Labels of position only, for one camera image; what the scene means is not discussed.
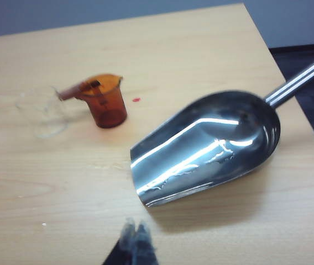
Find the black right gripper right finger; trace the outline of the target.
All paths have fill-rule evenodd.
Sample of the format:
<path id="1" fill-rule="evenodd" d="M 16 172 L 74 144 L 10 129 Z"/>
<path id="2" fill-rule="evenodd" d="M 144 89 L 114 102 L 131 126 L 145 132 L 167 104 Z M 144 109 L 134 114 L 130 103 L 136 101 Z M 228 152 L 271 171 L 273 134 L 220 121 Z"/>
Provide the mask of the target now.
<path id="1" fill-rule="evenodd" d="M 145 221 L 141 221 L 135 233 L 135 264 L 159 264 L 151 233 Z"/>

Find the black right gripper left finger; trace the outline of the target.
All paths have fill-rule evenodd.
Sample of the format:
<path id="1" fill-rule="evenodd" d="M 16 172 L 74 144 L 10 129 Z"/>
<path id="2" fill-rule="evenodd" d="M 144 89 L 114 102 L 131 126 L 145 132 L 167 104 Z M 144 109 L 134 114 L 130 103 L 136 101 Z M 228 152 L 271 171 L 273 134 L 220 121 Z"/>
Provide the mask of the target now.
<path id="1" fill-rule="evenodd" d="M 132 264 L 132 248 L 135 236 L 135 221 L 127 218 L 118 241 L 103 264 Z"/>

